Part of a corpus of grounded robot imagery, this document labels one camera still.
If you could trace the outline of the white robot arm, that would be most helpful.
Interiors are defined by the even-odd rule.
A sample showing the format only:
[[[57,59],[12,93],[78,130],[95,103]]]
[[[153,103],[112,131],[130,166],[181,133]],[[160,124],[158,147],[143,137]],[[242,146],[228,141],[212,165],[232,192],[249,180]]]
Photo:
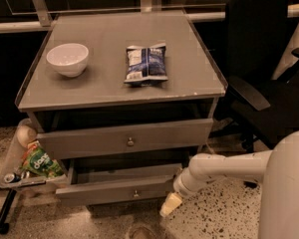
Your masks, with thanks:
[[[173,181],[159,214],[163,217],[220,178],[262,185],[259,239],[299,239],[299,131],[271,150],[226,157],[199,153]]]

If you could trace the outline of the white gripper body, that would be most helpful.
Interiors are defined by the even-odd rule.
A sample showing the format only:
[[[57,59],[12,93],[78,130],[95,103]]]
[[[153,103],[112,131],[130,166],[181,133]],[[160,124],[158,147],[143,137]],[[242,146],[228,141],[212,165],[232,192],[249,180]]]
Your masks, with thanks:
[[[197,193],[202,187],[203,182],[196,179],[188,168],[185,168],[173,182],[174,191],[181,197],[189,197]]]

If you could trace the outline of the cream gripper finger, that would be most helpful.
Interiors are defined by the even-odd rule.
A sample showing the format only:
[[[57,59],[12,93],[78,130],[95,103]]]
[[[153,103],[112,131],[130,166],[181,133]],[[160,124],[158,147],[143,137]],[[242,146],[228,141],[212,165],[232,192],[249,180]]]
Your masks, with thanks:
[[[160,209],[160,216],[166,217],[168,216],[174,209],[176,209],[182,203],[182,198],[176,193],[171,192],[167,197],[165,202],[163,203]]]

